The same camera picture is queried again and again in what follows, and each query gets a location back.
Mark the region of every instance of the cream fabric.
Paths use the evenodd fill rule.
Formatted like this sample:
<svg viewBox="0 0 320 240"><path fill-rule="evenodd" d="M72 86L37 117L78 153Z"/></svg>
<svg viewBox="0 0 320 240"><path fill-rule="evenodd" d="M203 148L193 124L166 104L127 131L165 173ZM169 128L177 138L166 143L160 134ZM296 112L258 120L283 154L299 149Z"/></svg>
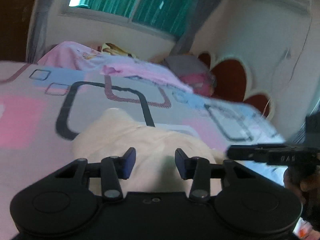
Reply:
<svg viewBox="0 0 320 240"><path fill-rule="evenodd" d="M106 110L79 134L73 141L72 151L75 158L87 158L89 163L94 163L108 156L122 156L130 147L136 149L137 159L130 178L120 180L124 194L185 191L188 195L192 180L180 178L174 162L177 148L183 149L188 157L204 157L210 163L216 163L214 156L223 158L223 154L193 136L143 126L116 108ZM99 180L91 180L90 184L90 190L101 194ZM220 180L211 179L211 195L220 190Z"/></svg>

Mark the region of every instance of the round black knob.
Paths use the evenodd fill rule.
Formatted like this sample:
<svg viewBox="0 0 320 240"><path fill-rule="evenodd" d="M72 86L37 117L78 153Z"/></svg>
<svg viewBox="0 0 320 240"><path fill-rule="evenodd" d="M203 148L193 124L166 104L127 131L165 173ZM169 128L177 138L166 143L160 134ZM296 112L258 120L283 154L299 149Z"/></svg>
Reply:
<svg viewBox="0 0 320 240"><path fill-rule="evenodd" d="M81 185L41 186L34 184L11 201L11 216L20 232L37 236L67 235L80 229L97 211L96 197Z"/></svg>
<svg viewBox="0 0 320 240"><path fill-rule="evenodd" d="M70 197L63 192L44 192L33 199L35 209L42 213L61 212L70 204Z"/></svg>
<svg viewBox="0 0 320 240"><path fill-rule="evenodd" d="M302 212L300 200L289 190L245 182L224 188L214 208L231 227L264 236L293 229Z"/></svg>

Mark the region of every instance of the white wall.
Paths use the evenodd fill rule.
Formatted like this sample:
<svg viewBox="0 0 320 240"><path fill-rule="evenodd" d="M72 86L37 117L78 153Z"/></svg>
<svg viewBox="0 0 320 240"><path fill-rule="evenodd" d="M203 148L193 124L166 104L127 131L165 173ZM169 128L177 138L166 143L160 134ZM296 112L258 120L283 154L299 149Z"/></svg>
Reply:
<svg viewBox="0 0 320 240"><path fill-rule="evenodd" d="M303 124L320 76L320 0L313 0L311 11L299 60L310 15L263 0L225 0L192 48L208 50L217 60L227 56L242 60L252 72L252 88L272 95L276 106L272 122L285 138ZM291 57L281 60L287 50Z"/></svg>
<svg viewBox="0 0 320 240"><path fill-rule="evenodd" d="M61 16L65 0L54 0L50 9L46 47L63 41L75 41L96 48L105 42L116 44L139 58L163 59L174 46L173 41L106 22Z"/></svg>

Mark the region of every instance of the gray curtain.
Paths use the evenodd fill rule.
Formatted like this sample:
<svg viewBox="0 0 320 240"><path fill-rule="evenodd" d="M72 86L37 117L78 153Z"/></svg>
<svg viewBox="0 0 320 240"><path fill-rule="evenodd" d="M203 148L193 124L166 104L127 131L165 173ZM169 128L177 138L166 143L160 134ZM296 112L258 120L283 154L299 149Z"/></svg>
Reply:
<svg viewBox="0 0 320 240"><path fill-rule="evenodd" d="M177 55L189 52L196 33L217 8L221 0L198 0L196 5L191 9L188 25L185 32L172 48L170 55Z"/></svg>
<svg viewBox="0 0 320 240"><path fill-rule="evenodd" d="M26 61L28 63L36 63L44 54L48 15L52 3L53 0L37 0L34 22L27 44Z"/></svg>

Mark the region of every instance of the pink blanket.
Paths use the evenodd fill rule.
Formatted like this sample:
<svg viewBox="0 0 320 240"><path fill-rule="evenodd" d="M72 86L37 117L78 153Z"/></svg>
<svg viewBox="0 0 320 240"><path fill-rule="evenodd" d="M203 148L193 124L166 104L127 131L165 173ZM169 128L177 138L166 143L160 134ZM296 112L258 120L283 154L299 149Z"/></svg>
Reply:
<svg viewBox="0 0 320 240"><path fill-rule="evenodd" d="M83 71L98 70L103 75L118 77L139 76L157 84L172 85L193 92L190 86L182 83L163 66L130 57L103 54L72 41L57 45L44 55L38 64Z"/></svg>

